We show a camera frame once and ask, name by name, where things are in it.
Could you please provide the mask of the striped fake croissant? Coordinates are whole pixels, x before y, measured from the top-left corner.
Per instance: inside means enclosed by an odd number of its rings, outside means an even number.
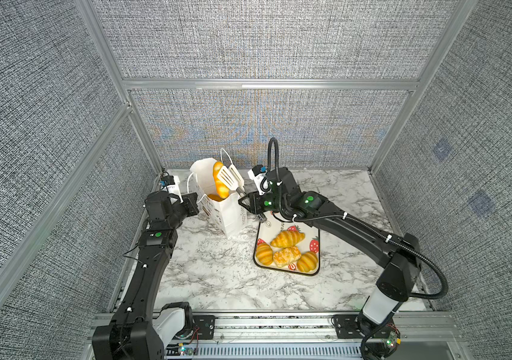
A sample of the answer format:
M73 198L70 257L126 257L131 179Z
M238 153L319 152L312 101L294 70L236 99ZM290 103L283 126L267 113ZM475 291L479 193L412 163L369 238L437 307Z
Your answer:
M230 194L230 189L226 186L226 184L220 180L218 174L220 170L223 168L224 164L221 161L217 161L214 163L212 167L212 176L215 182L215 190L216 194L223 200L227 199Z

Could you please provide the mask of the white printed paper bag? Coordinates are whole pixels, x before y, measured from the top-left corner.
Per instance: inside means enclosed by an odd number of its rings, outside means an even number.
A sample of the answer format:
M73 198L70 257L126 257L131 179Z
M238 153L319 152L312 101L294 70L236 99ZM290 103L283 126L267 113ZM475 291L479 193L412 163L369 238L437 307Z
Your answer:
M239 194L217 177L223 166L212 157L196 160L190 167L186 190L197 194L199 210L230 238L245 228L247 214L238 203Z

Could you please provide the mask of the sugared fake pastry bottom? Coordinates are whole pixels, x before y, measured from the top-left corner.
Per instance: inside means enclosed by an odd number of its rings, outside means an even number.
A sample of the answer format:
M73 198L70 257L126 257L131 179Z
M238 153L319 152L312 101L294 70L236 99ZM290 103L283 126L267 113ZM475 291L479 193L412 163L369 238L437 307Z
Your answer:
M281 268L297 262L301 255L298 247L286 247L273 253L273 262Z

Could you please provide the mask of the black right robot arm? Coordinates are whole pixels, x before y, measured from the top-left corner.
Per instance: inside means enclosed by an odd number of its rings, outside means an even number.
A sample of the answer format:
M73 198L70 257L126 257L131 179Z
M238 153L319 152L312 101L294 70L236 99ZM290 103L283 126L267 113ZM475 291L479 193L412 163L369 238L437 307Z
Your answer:
M267 183L263 193L243 194L239 204L254 215L277 212L285 220L304 223L330 233L369 256L384 270L376 289L364 304L360 318L373 326L391 317L414 294L423 255L414 239L380 230L339 208L315 191L302 191L286 167L265 175L252 175L256 184Z

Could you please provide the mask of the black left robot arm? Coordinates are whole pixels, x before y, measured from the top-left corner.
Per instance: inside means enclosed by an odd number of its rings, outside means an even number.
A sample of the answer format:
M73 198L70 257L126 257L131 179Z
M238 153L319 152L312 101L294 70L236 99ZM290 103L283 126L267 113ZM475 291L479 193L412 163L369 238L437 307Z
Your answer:
M192 328L186 301L167 306L156 322L153 309L175 249L176 230L199 213L197 194L160 190L147 196L145 206L149 227L140 234L137 266L124 299L109 324L97 327L92 336L96 359L164 359L175 335Z

